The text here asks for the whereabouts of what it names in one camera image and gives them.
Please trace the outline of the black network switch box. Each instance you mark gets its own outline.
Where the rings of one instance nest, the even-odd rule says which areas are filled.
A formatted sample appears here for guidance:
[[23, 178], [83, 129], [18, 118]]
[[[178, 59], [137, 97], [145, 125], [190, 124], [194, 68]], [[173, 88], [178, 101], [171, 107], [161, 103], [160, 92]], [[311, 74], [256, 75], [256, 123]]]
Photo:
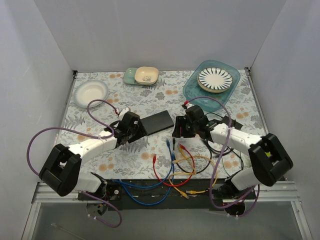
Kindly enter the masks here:
[[142, 118], [141, 122], [147, 136], [167, 130], [174, 126], [174, 122], [167, 110]]

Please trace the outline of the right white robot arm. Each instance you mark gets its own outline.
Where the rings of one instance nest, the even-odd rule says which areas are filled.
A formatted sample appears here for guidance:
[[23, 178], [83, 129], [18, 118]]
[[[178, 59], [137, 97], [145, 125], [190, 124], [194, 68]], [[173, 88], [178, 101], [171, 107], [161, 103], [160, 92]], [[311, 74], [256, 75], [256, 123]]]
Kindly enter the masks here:
[[208, 119], [198, 105], [185, 109], [184, 116], [175, 118], [174, 138], [201, 139], [237, 150], [249, 157], [251, 166], [228, 177], [215, 196], [237, 199], [255, 185], [273, 186], [294, 164], [280, 140], [272, 133], [254, 135], [240, 130], [241, 125], [228, 116], [221, 120]]

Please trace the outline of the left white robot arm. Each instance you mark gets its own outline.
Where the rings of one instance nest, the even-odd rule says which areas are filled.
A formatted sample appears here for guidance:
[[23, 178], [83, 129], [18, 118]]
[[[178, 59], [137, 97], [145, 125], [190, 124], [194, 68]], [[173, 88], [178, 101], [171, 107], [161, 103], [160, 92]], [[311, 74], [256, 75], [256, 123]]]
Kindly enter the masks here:
[[117, 126], [103, 130], [96, 138], [69, 146], [55, 145], [39, 172], [39, 178], [61, 197], [72, 191], [84, 191], [95, 200], [101, 200], [106, 196], [104, 185], [107, 182], [96, 173], [81, 173], [82, 165], [146, 135], [139, 115], [131, 111], [123, 113]]

